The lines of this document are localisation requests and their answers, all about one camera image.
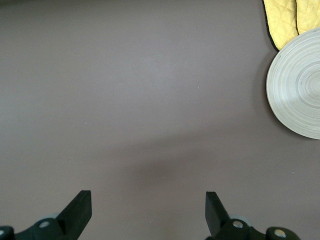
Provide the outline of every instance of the gray tabletop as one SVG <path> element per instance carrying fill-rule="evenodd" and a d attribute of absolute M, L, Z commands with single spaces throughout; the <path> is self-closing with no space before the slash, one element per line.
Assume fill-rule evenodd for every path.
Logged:
<path fill-rule="evenodd" d="M 7 1 L 0 22 L 0 225 L 84 189 L 80 240 L 203 240 L 216 191 L 258 231 L 320 236 L 320 142 L 270 109 L 262 1 Z"/>

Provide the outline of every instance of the concentric ring pattern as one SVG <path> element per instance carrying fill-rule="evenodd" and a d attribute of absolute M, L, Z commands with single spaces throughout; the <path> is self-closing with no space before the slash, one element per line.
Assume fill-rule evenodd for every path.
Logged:
<path fill-rule="evenodd" d="M 320 139 L 320 27 L 295 37 L 275 56 L 266 93 L 280 122 L 300 135 Z"/>

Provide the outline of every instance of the screw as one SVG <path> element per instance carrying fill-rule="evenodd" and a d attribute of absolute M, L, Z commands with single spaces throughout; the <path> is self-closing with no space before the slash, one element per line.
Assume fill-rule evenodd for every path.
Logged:
<path fill-rule="evenodd" d="M 240 221 L 234 221 L 233 226 L 235 226 L 238 229 L 242 229 L 244 227 L 244 224 Z"/>
<path fill-rule="evenodd" d="M 50 223 L 48 221 L 44 221 L 44 222 L 39 224 L 39 228 L 45 228 L 45 227 L 49 226 L 49 224 Z"/>
<path fill-rule="evenodd" d="M 276 229 L 274 230 L 274 234 L 277 235 L 280 238 L 286 238 L 287 235 L 284 231 L 282 231 L 281 229 Z"/>

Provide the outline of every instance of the yellow quilted cloth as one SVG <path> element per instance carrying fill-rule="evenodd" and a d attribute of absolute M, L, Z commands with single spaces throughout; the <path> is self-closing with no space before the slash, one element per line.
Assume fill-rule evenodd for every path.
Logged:
<path fill-rule="evenodd" d="M 299 35 L 297 30 L 296 0 L 264 0 L 269 33 L 275 47 L 281 50 Z"/>
<path fill-rule="evenodd" d="M 299 34 L 320 27 L 320 0 L 296 0 L 296 25 Z"/>

